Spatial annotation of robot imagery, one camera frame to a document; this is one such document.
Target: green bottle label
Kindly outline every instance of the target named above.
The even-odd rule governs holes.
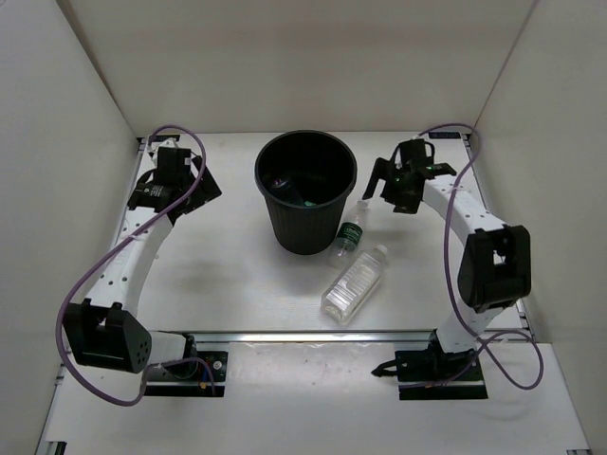
[[[354,245],[358,245],[362,237],[362,228],[354,223],[343,223],[338,232],[338,237],[348,239]]]

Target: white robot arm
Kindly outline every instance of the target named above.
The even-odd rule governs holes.
[[[531,290],[529,234],[493,216],[463,187],[456,189],[451,217],[449,201],[456,172],[449,164],[434,164],[422,138],[398,144],[390,160],[378,158],[363,199],[373,196],[379,179],[385,180],[381,197],[394,212],[417,213],[423,201],[451,223],[465,246],[458,274],[460,298],[449,318],[432,332],[427,364],[431,380],[453,376],[475,355],[477,337],[489,323]],[[380,365],[374,375],[395,375]]]
[[[174,143],[161,145],[152,156],[156,168],[139,179],[129,199],[117,244],[192,186],[192,164],[201,169],[201,157],[192,158],[189,149],[180,149]],[[148,332],[137,320],[138,302],[156,254],[176,219],[220,194],[205,167],[202,180],[190,197],[110,259],[83,303],[69,303],[63,327],[77,363],[139,373],[148,365],[195,356],[193,337]],[[196,368],[193,364],[169,368],[182,371],[192,367]]]

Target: clear plastic bottle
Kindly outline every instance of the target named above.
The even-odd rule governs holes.
[[[361,251],[322,294],[321,310],[340,324],[347,324],[379,281],[387,255],[384,245]]]
[[[338,269],[344,269],[354,257],[360,239],[367,226],[369,201],[359,199],[345,214],[338,235],[329,250],[329,263]]]

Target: white wall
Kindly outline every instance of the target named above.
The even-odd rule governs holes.
[[[136,133],[474,122],[532,0],[60,0]]]
[[[492,205],[531,231],[528,309],[607,453],[607,3],[541,0],[478,126]]]
[[[55,314],[111,241],[136,149],[55,2],[0,0],[0,453],[35,450]]]

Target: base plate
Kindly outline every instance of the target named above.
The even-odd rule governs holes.
[[[396,359],[401,364],[421,364],[424,351],[396,351]],[[412,384],[437,380],[429,368],[397,368],[398,394],[401,401],[411,400],[484,400],[488,398],[483,369],[475,361],[467,372],[449,384],[440,387],[408,388]]]

